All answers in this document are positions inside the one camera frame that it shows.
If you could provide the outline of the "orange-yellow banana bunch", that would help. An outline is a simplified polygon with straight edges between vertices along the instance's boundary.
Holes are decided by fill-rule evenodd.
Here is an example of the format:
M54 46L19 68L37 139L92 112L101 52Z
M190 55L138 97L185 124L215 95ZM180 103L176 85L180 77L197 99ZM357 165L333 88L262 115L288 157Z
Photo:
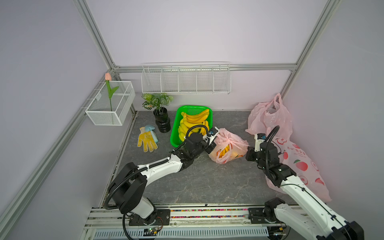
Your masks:
M224 160L234 160L234 159L237 159L237 158L241 158L243 157L244 154L242 153L239 153L238 150L236 148L233 148L232 145L227 145L226 147L224 147L222 150L219 150L217 152L217 158L218 160L220 161L224 161Z

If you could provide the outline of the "pink peach printed bag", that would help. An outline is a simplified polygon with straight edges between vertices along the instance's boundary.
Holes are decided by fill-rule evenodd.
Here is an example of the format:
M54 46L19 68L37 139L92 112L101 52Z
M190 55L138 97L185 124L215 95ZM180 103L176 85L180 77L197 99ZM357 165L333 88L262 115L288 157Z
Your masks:
M272 143L278 149L280 163L289 166L323 202L327 203L332 200L317 165L303 149L295 143L279 137L274 137Z

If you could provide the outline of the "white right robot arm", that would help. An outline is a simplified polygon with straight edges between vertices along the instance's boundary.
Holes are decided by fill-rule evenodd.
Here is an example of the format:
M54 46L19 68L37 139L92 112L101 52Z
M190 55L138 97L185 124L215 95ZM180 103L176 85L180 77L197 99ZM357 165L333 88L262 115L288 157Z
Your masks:
M293 210L285 201L274 198L265 202L257 214L267 223L282 222L307 240L363 240L363 228L349 222L317 197L287 165L280 163L278 150L270 141L258 141L249 147L246 160L256 162L269 180L288 194L306 212Z

